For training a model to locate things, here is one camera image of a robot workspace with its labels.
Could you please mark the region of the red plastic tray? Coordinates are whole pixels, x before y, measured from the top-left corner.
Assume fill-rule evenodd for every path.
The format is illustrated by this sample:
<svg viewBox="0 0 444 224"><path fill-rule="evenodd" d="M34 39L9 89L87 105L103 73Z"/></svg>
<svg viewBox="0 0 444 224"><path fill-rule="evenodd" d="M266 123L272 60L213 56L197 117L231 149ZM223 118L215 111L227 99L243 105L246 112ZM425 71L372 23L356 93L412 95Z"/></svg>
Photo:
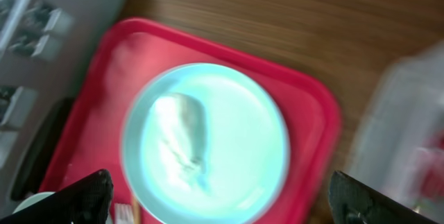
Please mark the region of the red plastic tray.
<svg viewBox="0 0 444 224"><path fill-rule="evenodd" d="M115 24L102 38L40 190L57 191L107 169L114 199L130 202L119 157L128 108L150 79L190 62L237 69L258 82L278 104L289 129L289 175L283 192L260 222L302 223L341 129L339 106L330 91L299 71L141 18Z"/></svg>

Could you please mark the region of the grey dishwasher rack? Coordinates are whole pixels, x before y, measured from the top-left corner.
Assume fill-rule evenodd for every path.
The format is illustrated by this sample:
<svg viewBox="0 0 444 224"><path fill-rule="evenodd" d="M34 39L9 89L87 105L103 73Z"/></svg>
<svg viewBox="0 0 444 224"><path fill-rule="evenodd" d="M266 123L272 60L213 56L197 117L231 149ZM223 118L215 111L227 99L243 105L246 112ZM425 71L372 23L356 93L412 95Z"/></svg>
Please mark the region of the grey dishwasher rack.
<svg viewBox="0 0 444 224"><path fill-rule="evenodd" d="M1 214L37 193L125 0L1 0Z"/></svg>

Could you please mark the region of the white napkin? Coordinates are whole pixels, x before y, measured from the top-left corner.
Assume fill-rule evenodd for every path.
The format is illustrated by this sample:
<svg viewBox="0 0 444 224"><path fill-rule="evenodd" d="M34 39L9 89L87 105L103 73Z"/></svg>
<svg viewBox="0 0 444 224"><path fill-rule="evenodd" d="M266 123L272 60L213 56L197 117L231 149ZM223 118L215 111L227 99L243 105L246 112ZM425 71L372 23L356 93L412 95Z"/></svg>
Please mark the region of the white napkin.
<svg viewBox="0 0 444 224"><path fill-rule="evenodd" d="M186 94L170 93L156 99L150 113L159 130L160 157L169 183L209 193L203 105Z"/></svg>

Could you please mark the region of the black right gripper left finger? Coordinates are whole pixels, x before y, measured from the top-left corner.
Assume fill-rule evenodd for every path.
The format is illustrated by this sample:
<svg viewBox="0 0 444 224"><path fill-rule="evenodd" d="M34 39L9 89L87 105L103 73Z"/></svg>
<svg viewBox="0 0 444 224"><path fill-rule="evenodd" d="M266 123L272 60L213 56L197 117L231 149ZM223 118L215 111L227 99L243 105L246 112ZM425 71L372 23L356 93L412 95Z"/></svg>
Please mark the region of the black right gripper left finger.
<svg viewBox="0 0 444 224"><path fill-rule="evenodd" d="M1 224L105 224L113 198L110 172L98 170L1 219Z"/></svg>

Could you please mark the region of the clear plastic waste bin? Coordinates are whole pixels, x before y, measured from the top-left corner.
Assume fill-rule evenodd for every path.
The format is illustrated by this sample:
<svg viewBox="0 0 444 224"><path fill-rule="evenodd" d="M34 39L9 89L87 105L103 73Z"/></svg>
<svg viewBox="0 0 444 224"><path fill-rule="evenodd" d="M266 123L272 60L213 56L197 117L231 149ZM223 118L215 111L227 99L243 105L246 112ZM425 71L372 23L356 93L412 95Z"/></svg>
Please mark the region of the clear plastic waste bin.
<svg viewBox="0 0 444 224"><path fill-rule="evenodd" d="M348 174L414 211L443 217L437 187L423 189L431 165L443 167L443 43L391 65L354 138Z"/></svg>

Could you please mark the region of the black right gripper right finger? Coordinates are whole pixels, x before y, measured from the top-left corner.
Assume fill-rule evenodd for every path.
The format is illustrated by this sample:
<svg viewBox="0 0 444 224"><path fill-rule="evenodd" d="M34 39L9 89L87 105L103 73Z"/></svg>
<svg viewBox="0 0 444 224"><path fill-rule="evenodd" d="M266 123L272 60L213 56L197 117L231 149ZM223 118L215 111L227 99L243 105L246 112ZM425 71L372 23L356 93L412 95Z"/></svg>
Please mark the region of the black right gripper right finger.
<svg viewBox="0 0 444 224"><path fill-rule="evenodd" d="M335 224L438 224L341 171L332 174L328 203Z"/></svg>

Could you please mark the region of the white plastic fork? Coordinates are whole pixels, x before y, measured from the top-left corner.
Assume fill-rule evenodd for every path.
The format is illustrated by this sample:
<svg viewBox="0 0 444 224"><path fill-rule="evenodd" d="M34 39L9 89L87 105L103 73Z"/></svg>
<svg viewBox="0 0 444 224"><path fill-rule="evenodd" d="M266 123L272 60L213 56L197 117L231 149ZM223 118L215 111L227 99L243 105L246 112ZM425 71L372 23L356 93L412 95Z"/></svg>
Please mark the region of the white plastic fork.
<svg viewBox="0 0 444 224"><path fill-rule="evenodd" d="M131 205L115 203L114 204L114 223L115 224L134 224L134 214Z"/></svg>

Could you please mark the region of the light blue small bowl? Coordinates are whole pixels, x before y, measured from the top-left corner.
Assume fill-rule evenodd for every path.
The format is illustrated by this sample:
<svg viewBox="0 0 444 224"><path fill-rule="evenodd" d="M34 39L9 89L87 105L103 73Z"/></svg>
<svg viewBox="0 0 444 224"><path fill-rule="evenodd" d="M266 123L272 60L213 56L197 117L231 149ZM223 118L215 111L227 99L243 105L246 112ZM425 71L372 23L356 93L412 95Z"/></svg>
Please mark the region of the light blue small bowl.
<svg viewBox="0 0 444 224"><path fill-rule="evenodd" d="M36 193L33 194L32 196L26 198L25 200L23 200L14 210L14 214L27 208L30 207L31 205L34 205L35 203L38 203L41 200L44 200L45 198L53 195L54 192L53 191L46 191L46 192L40 192L40 193Z"/></svg>

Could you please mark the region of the large light blue plate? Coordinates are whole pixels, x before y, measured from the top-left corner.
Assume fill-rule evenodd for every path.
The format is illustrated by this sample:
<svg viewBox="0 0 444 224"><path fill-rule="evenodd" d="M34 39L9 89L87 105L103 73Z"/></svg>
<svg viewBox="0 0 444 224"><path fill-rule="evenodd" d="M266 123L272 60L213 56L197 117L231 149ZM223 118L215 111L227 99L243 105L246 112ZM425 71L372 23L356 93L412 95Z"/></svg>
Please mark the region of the large light blue plate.
<svg viewBox="0 0 444 224"><path fill-rule="evenodd" d="M150 108L170 93L203 105L209 193L167 180ZM156 75L139 91L123 129L121 165L140 205L162 223L252 223L282 191L289 136L275 101L253 79L218 64L185 64Z"/></svg>

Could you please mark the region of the wooden chopstick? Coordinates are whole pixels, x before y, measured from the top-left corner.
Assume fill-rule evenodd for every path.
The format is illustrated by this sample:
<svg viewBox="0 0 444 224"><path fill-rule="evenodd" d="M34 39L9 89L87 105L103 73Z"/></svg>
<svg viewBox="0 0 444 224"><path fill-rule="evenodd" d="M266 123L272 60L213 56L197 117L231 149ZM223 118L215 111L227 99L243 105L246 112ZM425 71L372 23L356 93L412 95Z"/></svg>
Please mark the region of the wooden chopstick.
<svg viewBox="0 0 444 224"><path fill-rule="evenodd" d="M133 209L133 223L140 224L141 223L140 206L135 196L132 196L132 209Z"/></svg>

